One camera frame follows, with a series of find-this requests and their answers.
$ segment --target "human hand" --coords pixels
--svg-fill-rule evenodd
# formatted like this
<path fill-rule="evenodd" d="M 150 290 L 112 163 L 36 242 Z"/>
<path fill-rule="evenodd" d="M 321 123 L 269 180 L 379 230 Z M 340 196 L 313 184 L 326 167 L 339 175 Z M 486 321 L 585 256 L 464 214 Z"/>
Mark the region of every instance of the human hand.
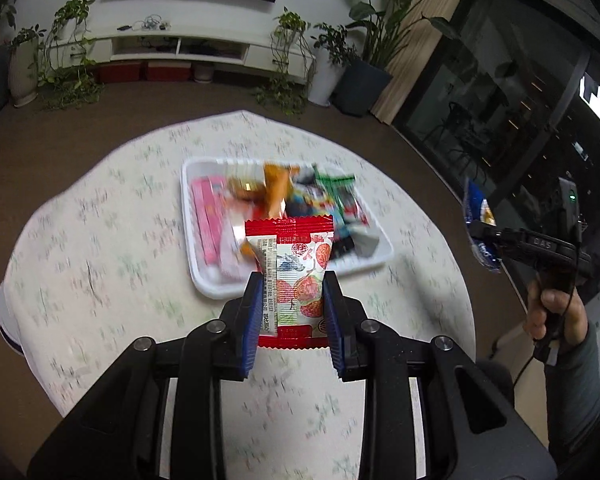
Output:
<path fill-rule="evenodd" d="M 561 290 L 548 288 L 540 289 L 538 280 L 533 280 L 528 288 L 526 322 L 523 325 L 527 332 L 534 339 L 542 339 L 546 334 L 546 314 L 547 310 L 556 314 L 563 314 L 567 311 L 564 319 L 564 336 L 560 343 L 560 350 L 572 348 L 584 341 L 589 329 L 587 313 L 584 310 L 584 304 L 578 295 L 578 291 L 573 291 L 571 304 L 569 303 L 569 294 Z"/>

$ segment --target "table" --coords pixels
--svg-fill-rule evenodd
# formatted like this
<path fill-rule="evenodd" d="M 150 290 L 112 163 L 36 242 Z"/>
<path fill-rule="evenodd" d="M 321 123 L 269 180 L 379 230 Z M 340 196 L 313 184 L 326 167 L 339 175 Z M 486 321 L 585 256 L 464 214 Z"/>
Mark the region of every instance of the table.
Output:
<path fill-rule="evenodd" d="M 193 155 L 312 160 L 354 173 L 395 257 L 343 278 L 343 293 L 403 336 L 445 333 L 474 357 L 462 275 L 413 200 L 337 144 L 236 112 L 128 142 L 24 227 L 4 296 L 26 359 L 62 415 L 133 339 L 183 337 L 219 315 L 222 302 L 198 293 L 187 267 L 179 172 Z M 356 478 L 363 401 L 364 384 L 341 383 L 327 349 L 259 349 L 248 380 L 222 385 L 228 478 Z"/>

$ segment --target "silver screw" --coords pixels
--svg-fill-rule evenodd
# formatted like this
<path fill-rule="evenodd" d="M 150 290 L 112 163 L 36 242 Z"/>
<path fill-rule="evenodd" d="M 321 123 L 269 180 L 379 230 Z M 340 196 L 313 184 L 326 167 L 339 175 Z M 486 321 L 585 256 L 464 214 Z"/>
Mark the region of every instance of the silver screw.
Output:
<path fill-rule="evenodd" d="M 454 340 L 446 335 L 441 335 L 436 338 L 436 346 L 446 352 L 454 347 Z"/>
<path fill-rule="evenodd" d="M 140 352 L 144 352 L 151 348 L 151 338 L 150 337 L 139 337 L 134 341 L 134 350 L 138 350 Z"/>
<path fill-rule="evenodd" d="M 224 321 L 221 319 L 213 319 L 206 324 L 206 329 L 212 334 L 219 334 L 226 328 Z"/>
<path fill-rule="evenodd" d="M 380 330 L 380 323 L 378 323 L 375 319 L 365 319 L 362 323 L 360 323 L 360 328 L 365 332 L 369 332 L 373 334 Z"/>

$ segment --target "tablecloth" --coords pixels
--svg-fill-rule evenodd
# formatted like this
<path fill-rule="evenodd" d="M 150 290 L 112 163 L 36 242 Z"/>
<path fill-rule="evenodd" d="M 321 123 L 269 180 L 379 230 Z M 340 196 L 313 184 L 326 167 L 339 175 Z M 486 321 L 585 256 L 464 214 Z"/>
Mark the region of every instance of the tablecloth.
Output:
<path fill-rule="evenodd" d="M 198 293 L 187 267 L 179 177 L 194 155 L 301 159 L 354 173 L 395 256 L 343 278 L 344 294 L 403 336 L 444 333 L 475 354 L 462 275 L 414 201 L 345 148 L 236 112 L 126 143 L 24 227 L 4 293 L 25 356 L 62 415 L 138 336 L 183 337 L 219 315 L 222 302 Z M 363 399 L 363 384 L 337 379 L 327 349 L 259 349 L 247 381 L 222 385 L 228 477 L 356 478 Z"/>

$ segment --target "brown floor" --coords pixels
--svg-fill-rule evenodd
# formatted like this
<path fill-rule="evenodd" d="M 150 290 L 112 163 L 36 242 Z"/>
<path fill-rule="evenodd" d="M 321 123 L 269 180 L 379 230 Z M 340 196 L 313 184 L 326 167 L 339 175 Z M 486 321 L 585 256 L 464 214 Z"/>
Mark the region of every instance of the brown floor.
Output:
<path fill-rule="evenodd" d="M 265 110 L 250 90 L 212 84 L 137 82 L 106 87 L 102 99 L 80 110 L 47 112 L 38 99 L 0 112 L 0 281 L 11 250 L 30 215 L 64 191 L 124 142 L 179 121 L 248 109 L 304 128 L 356 152 L 394 179 L 445 235 L 462 270 L 475 317 L 479 356 L 522 320 L 509 280 L 474 259 L 461 208 L 420 156 L 373 117 L 347 117 L 310 105 L 300 118 Z M 0 446 L 21 469 L 58 423 L 23 358 L 0 338 Z"/>

